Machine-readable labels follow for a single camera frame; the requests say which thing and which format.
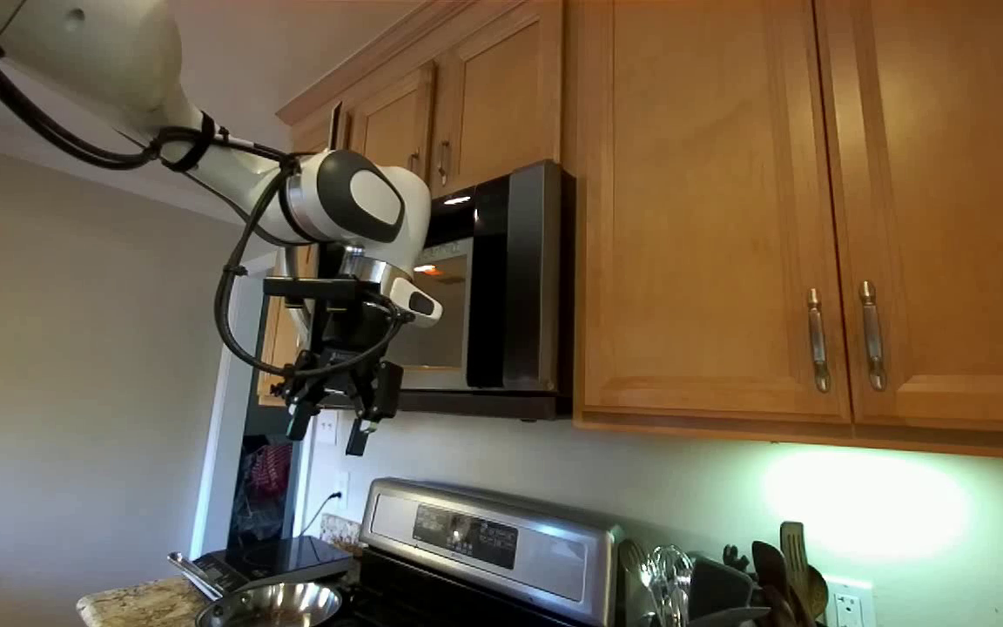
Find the white wall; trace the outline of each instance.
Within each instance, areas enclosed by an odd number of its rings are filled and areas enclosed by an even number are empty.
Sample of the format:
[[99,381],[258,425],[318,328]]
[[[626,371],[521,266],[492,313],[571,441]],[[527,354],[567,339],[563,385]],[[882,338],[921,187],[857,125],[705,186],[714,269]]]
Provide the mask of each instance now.
[[[588,432],[570,423],[401,413],[366,456],[315,447],[309,510],[350,473],[343,516],[370,481],[456,482],[610,512],[650,545],[720,555],[807,526],[827,575],[875,584],[881,627],[1003,626],[1003,459]],[[857,500],[845,495],[853,486]]]
[[0,155],[0,626],[188,549],[237,235]]

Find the countertop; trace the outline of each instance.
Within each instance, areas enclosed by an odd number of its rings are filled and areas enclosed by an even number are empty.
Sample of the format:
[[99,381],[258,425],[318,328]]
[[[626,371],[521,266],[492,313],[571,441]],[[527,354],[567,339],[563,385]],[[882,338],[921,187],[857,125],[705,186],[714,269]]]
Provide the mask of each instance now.
[[98,592],[76,603],[88,627],[189,627],[206,607],[207,597],[181,576]]

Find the frying pan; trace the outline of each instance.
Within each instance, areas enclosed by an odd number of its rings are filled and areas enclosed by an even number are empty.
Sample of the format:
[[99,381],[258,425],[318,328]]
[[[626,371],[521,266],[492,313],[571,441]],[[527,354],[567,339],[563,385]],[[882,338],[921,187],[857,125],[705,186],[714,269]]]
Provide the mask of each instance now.
[[314,627],[343,605],[337,591],[319,584],[266,584],[227,594],[181,553],[170,553],[169,561],[212,602],[196,616],[196,627]]

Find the backsplash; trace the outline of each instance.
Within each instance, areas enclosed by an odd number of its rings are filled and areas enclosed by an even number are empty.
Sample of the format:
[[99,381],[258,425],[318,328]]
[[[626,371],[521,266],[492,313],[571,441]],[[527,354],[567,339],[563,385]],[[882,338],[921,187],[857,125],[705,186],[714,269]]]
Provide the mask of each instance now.
[[365,457],[316,445],[310,512],[350,473],[346,519],[370,482],[403,477],[519,493],[618,516],[646,544],[720,555],[807,527],[827,576],[872,581],[881,627],[1003,626],[1003,459],[932,452],[588,432],[402,412]]

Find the microwave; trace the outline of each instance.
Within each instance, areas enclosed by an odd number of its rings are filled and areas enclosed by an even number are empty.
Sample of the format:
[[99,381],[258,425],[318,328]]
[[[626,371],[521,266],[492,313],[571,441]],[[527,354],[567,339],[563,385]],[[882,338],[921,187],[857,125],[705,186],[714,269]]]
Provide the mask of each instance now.
[[399,410],[571,413],[574,198],[574,178],[542,161],[433,200],[413,282],[443,316],[402,327],[386,349],[405,370]]

